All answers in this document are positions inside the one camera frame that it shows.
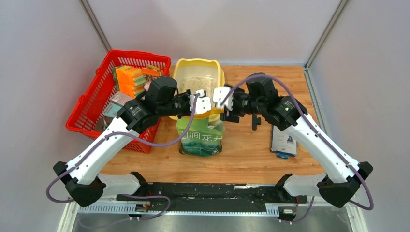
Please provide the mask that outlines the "black bag sealing clip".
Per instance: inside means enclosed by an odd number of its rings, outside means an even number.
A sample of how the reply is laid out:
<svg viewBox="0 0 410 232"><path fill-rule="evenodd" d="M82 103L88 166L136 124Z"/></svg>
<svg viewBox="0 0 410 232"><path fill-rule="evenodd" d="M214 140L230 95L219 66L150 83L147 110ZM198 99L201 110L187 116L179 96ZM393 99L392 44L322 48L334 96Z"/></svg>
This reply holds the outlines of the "black bag sealing clip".
<svg viewBox="0 0 410 232"><path fill-rule="evenodd" d="M257 114L252 114L252 130L256 131L262 123L261 118Z"/></svg>

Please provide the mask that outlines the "green cat litter bag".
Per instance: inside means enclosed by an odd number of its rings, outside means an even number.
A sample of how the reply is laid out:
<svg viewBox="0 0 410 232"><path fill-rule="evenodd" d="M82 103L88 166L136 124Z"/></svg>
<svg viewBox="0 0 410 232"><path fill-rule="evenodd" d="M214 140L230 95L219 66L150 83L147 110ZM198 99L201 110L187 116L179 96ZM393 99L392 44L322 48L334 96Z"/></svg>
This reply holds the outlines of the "green cat litter bag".
<svg viewBox="0 0 410 232"><path fill-rule="evenodd" d="M194 119L188 132L179 141L179 153L193 156L213 156L222 152L224 123L217 119Z"/></svg>

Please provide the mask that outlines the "yellow litter scoop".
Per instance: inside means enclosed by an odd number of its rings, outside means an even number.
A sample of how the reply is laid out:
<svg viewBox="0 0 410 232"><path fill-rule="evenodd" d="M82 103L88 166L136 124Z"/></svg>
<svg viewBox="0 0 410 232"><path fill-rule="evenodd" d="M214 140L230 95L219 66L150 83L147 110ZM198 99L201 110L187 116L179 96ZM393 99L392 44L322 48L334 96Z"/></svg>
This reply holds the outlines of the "yellow litter scoop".
<svg viewBox="0 0 410 232"><path fill-rule="evenodd" d="M209 110L205 113L205 116L206 117L211 117L213 115L220 115L220 114L224 113L224 111L225 110L222 109L222 108L212 108L211 110Z"/></svg>

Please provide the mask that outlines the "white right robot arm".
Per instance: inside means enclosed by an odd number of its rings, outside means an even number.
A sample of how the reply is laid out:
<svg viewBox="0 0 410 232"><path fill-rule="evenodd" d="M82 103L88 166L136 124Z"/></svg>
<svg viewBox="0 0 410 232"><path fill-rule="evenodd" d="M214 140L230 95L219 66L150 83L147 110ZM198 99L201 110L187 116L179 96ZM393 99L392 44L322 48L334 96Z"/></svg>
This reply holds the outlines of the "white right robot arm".
<svg viewBox="0 0 410 232"><path fill-rule="evenodd" d="M275 85L279 80L263 72L243 80L246 90L239 85L216 88L213 101L223 110L223 121L238 122L246 114L261 115L266 122L299 142L322 166L323 174L286 174L277 183L276 197L289 202L298 196L319 196L332 206L341 208L353 203L360 188L369 200L366 210L374 208L374 200L365 180L373 171L372 165L359 162L344 152L317 125L307 109L289 92L279 95Z"/></svg>

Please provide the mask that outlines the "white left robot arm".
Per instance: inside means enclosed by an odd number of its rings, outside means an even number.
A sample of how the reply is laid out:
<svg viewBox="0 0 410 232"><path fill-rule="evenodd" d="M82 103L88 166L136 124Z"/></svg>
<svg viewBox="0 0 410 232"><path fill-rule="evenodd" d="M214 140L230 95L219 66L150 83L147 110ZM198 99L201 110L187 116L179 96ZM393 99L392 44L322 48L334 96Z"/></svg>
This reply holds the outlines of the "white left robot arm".
<svg viewBox="0 0 410 232"><path fill-rule="evenodd" d="M140 134L157 124L163 116L189 116L191 124L201 92L193 94L177 92L177 82L169 76L161 76L150 82L148 90L127 101L117 112L107 129L80 155L69 162L57 162L53 169L57 178L46 188L48 199L51 187L61 181L71 199L81 207L95 203L102 196L128 194L135 200L143 200L148 188L132 173L127 175L103 175L101 169L128 143L137 140L151 147L167 147L180 141L180 135L171 142L156 144L140 138Z"/></svg>

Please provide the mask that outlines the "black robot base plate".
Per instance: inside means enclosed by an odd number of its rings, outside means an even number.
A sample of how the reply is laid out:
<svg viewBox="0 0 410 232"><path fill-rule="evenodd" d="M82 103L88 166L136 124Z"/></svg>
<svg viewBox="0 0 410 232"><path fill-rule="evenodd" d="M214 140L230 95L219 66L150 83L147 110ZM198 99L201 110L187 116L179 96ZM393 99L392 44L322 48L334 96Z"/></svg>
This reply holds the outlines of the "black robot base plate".
<svg viewBox="0 0 410 232"><path fill-rule="evenodd" d="M293 197L273 184L221 184L221 183L164 183L154 182L143 187L141 196L167 196L152 199L150 211L181 212L262 212L266 204L307 204L305 196Z"/></svg>

